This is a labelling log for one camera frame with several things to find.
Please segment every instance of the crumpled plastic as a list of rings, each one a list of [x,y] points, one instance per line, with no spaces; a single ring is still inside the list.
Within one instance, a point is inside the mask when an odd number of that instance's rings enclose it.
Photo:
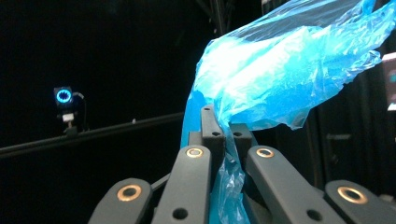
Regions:
[[[181,146],[200,131],[200,109],[214,105],[226,156],[211,194],[211,223],[249,223],[241,201],[245,174],[230,123],[251,131],[284,123],[301,128],[309,110],[380,63],[378,48],[395,26],[396,0],[291,0],[212,40],[197,64]]]

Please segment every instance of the blue plastic bag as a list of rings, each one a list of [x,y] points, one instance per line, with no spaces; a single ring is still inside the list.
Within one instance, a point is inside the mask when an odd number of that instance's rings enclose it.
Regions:
[[[211,195],[211,223],[248,223],[230,123],[251,131],[280,123],[303,126],[309,110],[380,63],[378,48],[395,26],[396,0],[292,0],[213,40],[197,64],[181,146],[200,131],[200,109],[214,104],[226,135],[226,157]]]

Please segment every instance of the black background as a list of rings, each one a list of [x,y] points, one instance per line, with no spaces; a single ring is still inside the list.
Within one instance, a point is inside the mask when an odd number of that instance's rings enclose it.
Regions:
[[[232,29],[261,13],[259,1],[236,1]],[[195,65],[216,37],[192,0],[2,1],[0,17],[0,147],[63,134],[52,92],[60,86],[85,95],[92,130],[183,111]],[[380,51],[395,50],[392,35]],[[316,187],[349,179],[396,195],[384,86],[377,66],[312,110],[303,129],[256,136]],[[326,138],[345,133],[347,141]],[[117,181],[168,174],[180,134],[181,120],[0,159],[0,223],[86,223]]]

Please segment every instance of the blue ring light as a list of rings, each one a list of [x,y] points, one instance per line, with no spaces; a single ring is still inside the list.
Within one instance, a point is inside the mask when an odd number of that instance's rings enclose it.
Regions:
[[[60,90],[56,93],[56,100],[61,103],[67,103],[72,99],[72,92],[68,90]]]

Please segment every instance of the cable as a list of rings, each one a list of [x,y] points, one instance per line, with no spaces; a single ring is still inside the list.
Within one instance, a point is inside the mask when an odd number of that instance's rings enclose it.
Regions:
[[[84,102],[84,121],[82,123],[82,131],[83,132],[89,131],[90,128],[88,127],[87,124],[87,101],[85,100],[84,95],[78,91],[73,92],[73,96],[78,96]]]

